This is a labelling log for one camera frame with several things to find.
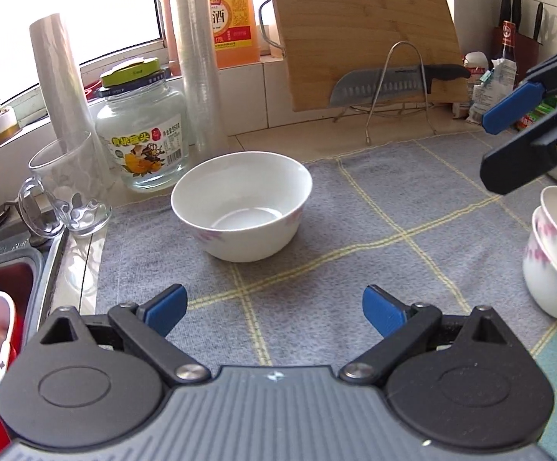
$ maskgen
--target plastic wrap roll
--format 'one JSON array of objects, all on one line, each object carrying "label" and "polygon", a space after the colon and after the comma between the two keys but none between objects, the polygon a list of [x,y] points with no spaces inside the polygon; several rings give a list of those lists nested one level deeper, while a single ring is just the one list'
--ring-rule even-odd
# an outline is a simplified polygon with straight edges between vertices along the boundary
[{"label": "plastic wrap roll", "polygon": [[67,28],[60,14],[52,14],[29,27],[35,65],[40,79],[44,103],[56,137],[66,143],[66,149],[78,147],[84,132],[91,132],[106,186],[114,183],[95,122],[84,96],[80,68],[74,60]]},{"label": "plastic wrap roll", "polygon": [[202,160],[228,152],[210,0],[170,0],[188,117]]}]

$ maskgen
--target gray gripper plate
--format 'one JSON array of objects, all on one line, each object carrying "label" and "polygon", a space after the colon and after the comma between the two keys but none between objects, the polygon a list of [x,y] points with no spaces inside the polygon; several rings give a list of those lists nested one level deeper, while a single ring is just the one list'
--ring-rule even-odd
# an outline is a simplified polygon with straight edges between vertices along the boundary
[{"label": "gray gripper plate", "polygon": [[0,461],[543,461],[536,446],[476,456],[407,431],[378,391],[347,385],[330,368],[223,368],[183,386],[137,433],[86,453],[15,444]]}]

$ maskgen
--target wooden cutting board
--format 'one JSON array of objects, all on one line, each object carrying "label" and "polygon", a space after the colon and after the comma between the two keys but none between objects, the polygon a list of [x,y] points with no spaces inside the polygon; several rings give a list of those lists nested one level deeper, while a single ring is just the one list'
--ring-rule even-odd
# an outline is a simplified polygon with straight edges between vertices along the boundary
[{"label": "wooden cutting board", "polygon": [[[296,112],[328,107],[342,76],[383,67],[397,41],[411,41],[425,64],[461,64],[446,0],[274,0],[274,11]],[[415,51],[402,45],[390,67],[418,63]],[[429,98],[466,101],[466,80],[434,80]],[[400,100],[423,101],[423,92]]]}]

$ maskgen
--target bottle label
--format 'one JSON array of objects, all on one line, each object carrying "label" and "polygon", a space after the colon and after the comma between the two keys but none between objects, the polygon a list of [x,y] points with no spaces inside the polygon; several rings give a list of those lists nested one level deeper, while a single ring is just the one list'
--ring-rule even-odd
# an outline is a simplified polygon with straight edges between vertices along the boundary
[{"label": "bottle label", "polygon": [[248,0],[210,0],[215,49],[252,46]]},{"label": "bottle label", "polygon": [[149,130],[101,140],[122,172],[134,178],[161,172],[182,159],[179,114]]},{"label": "bottle label", "polygon": [[504,21],[502,23],[502,46],[515,47],[515,24]]}]

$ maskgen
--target knife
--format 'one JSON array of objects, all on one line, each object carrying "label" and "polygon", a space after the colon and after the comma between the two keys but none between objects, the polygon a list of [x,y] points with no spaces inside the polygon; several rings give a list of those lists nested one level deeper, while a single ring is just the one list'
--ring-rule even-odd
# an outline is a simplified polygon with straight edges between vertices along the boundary
[{"label": "knife", "polygon": [[511,21],[515,24],[515,32],[519,33],[519,26],[522,24],[522,0],[513,0]]},{"label": "knife", "polygon": [[[432,80],[451,81],[470,78],[470,72],[458,64],[424,66],[426,90],[432,93]],[[342,76],[336,83],[329,100],[330,107],[348,107],[371,104],[383,72],[382,67],[357,69]],[[388,67],[378,101],[404,97],[423,91],[421,66]]]},{"label": "knife", "polygon": [[500,3],[500,18],[498,19],[498,27],[502,27],[504,21],[511,20],[511,0],[502,0]]},{"label": "knife", "polygon": [[543,22],[543,2],[539,2],[539,5],[536,9],[536,19],[534,21],[534,34],[532,35],[532,39],[535,41],[539,40],[539,33],[540,33],[540,25]]}]

